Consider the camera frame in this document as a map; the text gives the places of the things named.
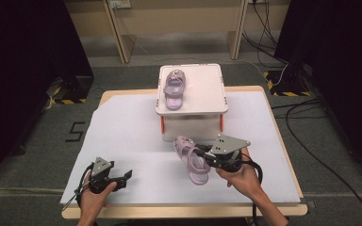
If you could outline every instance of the shoe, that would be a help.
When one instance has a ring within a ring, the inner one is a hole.
[[[185,89],[186,78],[184,72],[174,70],[167,75],[164,95],[166,106],[169,110],[177,110],[182,105],[182,98]]]
[[[197,148],[193,140],[188,137],[179,136],[174,140],[173,146],[175,152],[187,167],[190,180],[198,186],[206,184],[210,166],[204,158],[199,157],[194,152]]]

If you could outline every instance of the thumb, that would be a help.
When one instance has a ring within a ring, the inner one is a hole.
[[[112,182],[110,183],[106,188],[105,190],[103,191],[103,193],[107,196],[108,194],[110,194],[110,192],[113,191],[113,189],[117,186],[117,183],[116,182]]]

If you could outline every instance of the person's right hand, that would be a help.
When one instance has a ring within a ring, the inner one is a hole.
[[[249,161],[248,148],[241,149],[242,161]],[[258,181],[255,168],[242,164],[242,167],[237,172],[227,172],[223,169],[216,169],[217,173],[225,180],[227,186],[233,186],[237,191],[247,196],[249,199],[254,199],[256,196],[263,193],[263,189]]]

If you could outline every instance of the black base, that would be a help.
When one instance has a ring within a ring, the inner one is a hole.
[[[57,104],[83,104],[87,100],[88,92],[90,91],[93,77],[91,76],[76,76],[78,81],[77,88],[69,88],[64,82],[58,86],[55,92],[55,103]]]
[[[274,96],[309,96],[308,87],[298,76],[281,78],[282,71],[268,71],[265,73],[269,81],[269,90]]]

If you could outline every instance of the white paper sheet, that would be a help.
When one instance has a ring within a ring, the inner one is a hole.
[[[248,139],[249,152],[264,172],[263,188],[273,202],[299,203],[282,142],[262,91],[229,92],[224,114],[225,135]],[[203,186],[189,177],[171,142],[162,139],[156,96],[119,95],[101,105],[92,116],[83,147],[74,164],[60,203],[67,202],[85,168],[97,156],[115,161],[109,177],[133,170],[127,188],[113,192],[109,203],[246,203],[247,198],[227,187],[214,169]]]

